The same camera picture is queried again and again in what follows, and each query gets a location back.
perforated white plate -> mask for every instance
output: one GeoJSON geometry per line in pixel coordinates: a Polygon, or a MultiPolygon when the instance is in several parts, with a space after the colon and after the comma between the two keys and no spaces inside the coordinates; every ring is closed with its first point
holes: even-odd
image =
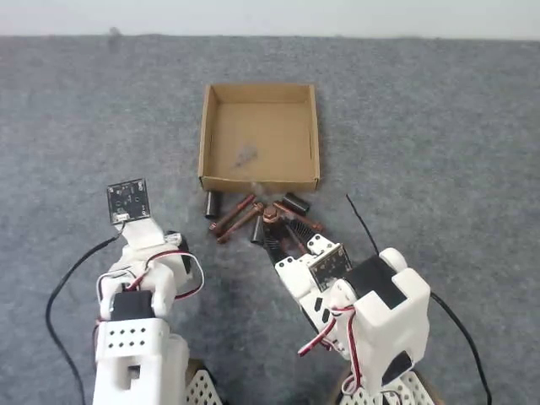
{"type": "Polygon", "coordinates": [[[186,392],[187,405],[222,405],[213,386],[212,378],[206,370],[199,370],[195,373],[186,392]]]}
{"type": "MultiPolygon", "coordinates": [[[[400,379],[385,386],[386,392],[383,395],[390,405],[435,405],[429,397],[428,392],[422,385],[422,382],[413,371],[405,373],[400,379]]],[[[353,396],[344,396],[340,405],[382,405],[381,396],[370,397],[360,388],[353,396]]]]}

black cable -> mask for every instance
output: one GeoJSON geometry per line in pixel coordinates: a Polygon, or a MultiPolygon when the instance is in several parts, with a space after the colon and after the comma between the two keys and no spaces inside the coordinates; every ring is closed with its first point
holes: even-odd
{"type": "Polygon", "coordinates": [[[75,381],[77,382],[78,393],[81,396],[81,403],[83,405],[86,405],[86,399],[84,398],[83,380],[81,379],[81,375],[78,372],[77,366],[73,362],[71,356],[69,355],[68,351],[66,350],[66,348],[64,347],[62,341],[60,340],[60,338],[58,337],[56,331],[54,330],[54,326],[52,325],[52,322],[51,322],[52,304],[53,304],[54,300],[56,299],[56,297],[58,296],[58,294],[60,294],[60,291],[62,290],[63,286],[66,284],[66,282],[72,276],[73,272],[75,270],[77,270],[77,267],[79,267],[81,264],[83,264],[86,261],[86,259],[88,259],[90,256],[92,256],[94,253],[96,253],[97,251],[100,251],[104,247],[108,246],[110,243],[117,240],[120,237],[120,235],[122,234],[122,231],[124,230],[125,226],[126,226],[126,223],[123,223],[123,225],[122,225],[120,231],[118,232],[118,234],[116,234],[115,236],[113,236],[112,238],[110,238],[108,240],[105,240],[105,241],[99,243],[97,246],[94,246],[92,249],[90,249],[89,251],[84,253],[83,256],[80,259],[78,259],[77,262],[73,265],[73,267],[71,267],[69,269],[69,271],[60,279],[60,282],[52,290],[51,295],[49,296],[49,300],[47,301],[47,307],[46,307],[46,310],[45,310],[45,324],[47,326],[47,331],[49,331],[49,335],[51,335],[52,340],[54,341],[54,343],[56,344],[56,346],[60,350],[60,353],[62,353],[63,358],[66,360],[67,364],[71,368],[71,371],[73,373],[73,377],[75,377],[75,381]]]}
{"type": "MultiPolygon", "coordinates": [[[[347,197],[348,201],[350,202],[351,207],[353,207],[354,213],[356,214],[356,216],[358,217],[358,219],[360,220],[360,222],[364,226],[365,233],[370,238],[371,243],[373,244],[373,248],[375,249],[375,251],[376,251],[376,253],[378,255],[379,254],[379,249],[377,248],[377,244],[375,243],[375,241],[373,239],[373,236],[371,236],[370,230],[368,229],[368,227],[365,224],[362,217],[360,217],[360,215],[358,214],[358,211],[356,210],[356,207],[354,206],[353,202],[349,198],[348,194],[345,194],[345,196],[347,197]]],[[[457,327],[459,328],[459,330],[462,332],[463,336],[467,340],[467,343],[469,344],[469,347],[471,348],[472,355],[474,356],[474,361],[476,363],[476,368],[478,369],[478,373],[480,374],[480,380],[482,380],[483,389],[486,392],[487,404],[491,405],[491,402],[492,402],[491,391],[489,390],[488,380],[486,379],[486,375],[483,372],[482,361],[480,361],[480,354],[478,354],[478,349],[476,347],[476,344],[474,343],[473,337],[471,336],[469,331],[465,328],[465,326],[462,324],[462,322],[457,317],[457,315],[454,313],[454,311],[450,308],[450,306],[448,306],[448,304],[445,301],[443,301],[442,298],[439,295],[437,295],[436,293],[434,293],[432,291],[431,292],[431,298],[433,299],[433,301],[435,301],[437,304],[439,304],[440,307],[443,310],[445,310],[446,314],[448,314],[448,316],[454,321],[454,323],[457,325],[457,327]]]]}
{"type": "Polygon", "coordinates": [[[368,225],[365,224],[364,220],[362,219],[362,217],[358,213],[358,210],[354,206],[353,201],[350,199],[348,194],[345,194],[345,197],[348,199],[348,203],[351,204],[351,207],[353,208],[353,211],[354,211],[354,215],[356,215],[356,218],[358,218],[360,220],[360,222],[362,223],[362,226],[364,226],[365,233],[368,235],[368,238],[370,238],[371,245],[373,245],[373,248],[375,249],[375,251],[376,251],[376,253],[378,255],[379,254],[379,248],[377,247],[377,244],[375,243],[375,239],[373,239],[373,236],[371,236],[371,232],[368,229],[368,225]]]}
{"type": "Polygon", "coordinates": [[[450,306],[448,306],[448,304],[445,301],[443,301],[439,295],[437,295],[436,293],[432,291],[431,298],[433,299],[433,301],[439,304],[443,310],[445,310],[445,312],[454,321],[454,323],[459,328],[459,330],[462,331],[463,336],[467,340],[467,343],[469,343],[469,347],[471,348],[472,355],[474,356],[474,361],[476,363],[476,368],[478,369],[478,373],[480,374],[480,380],[482,380],[483,389],[486,391],[486,397],[488,400],[487,404],[491,405],[492,399],[491,399],[491,391],[489,390],[489,386],[488,386],[488,380],[486,379],[486,375],[483,372],[482,361],[480,361],[480,355],[478,354],[478,349],[476,348],[476,344],[474,343],[474,340],[471,337],[471,334],[465,328],[465,326],[462,324],[462,322],[454,313],[454,311],[450,308],[450,306]]]}

brass nut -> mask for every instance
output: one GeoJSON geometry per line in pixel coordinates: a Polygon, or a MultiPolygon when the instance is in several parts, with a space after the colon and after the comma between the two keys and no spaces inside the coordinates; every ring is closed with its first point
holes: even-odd
{"type": "Polygon", "coordinates": [[[279,219],[278,210],[274,206],[264,208],[262,220],[267,224],[273,224],[279,219]]]}

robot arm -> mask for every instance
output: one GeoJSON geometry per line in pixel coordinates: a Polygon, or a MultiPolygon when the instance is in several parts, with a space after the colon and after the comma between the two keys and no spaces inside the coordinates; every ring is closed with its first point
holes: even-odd
{"type": "Polygon", "coordinates": [[[353,267],[343,246],[322,235],[307,245],[310,253],[275,264],[318,331],[299,355],[318,343],[335,349],[351,361],[343,393],[377,395],[424,357],[429,285],[392,248],[353,267]]]}
{"type": "Polygon", "coordinates": [[[170,332],[166,318],[175,299],[203,286],[203,271],[193,255],[179,250],[182,236],[165,235],[150,218],[144,181],[110,186],[108,192],[111,221],[123,230],[127,245],[96,285],[94,405],[186,403],[189,349],[170,332]],[[198,266],[198,279],[190,259],[198,266]]]}

open cardboard box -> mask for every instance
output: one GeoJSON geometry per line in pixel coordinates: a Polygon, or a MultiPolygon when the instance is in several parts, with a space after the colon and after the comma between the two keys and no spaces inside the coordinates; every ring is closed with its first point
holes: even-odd
{"type": "Polygon", "coordinates": [[[202,110],[199,179],[204,190],[308,192],[319,183],[315,87],[212,84],[202,110]]]}

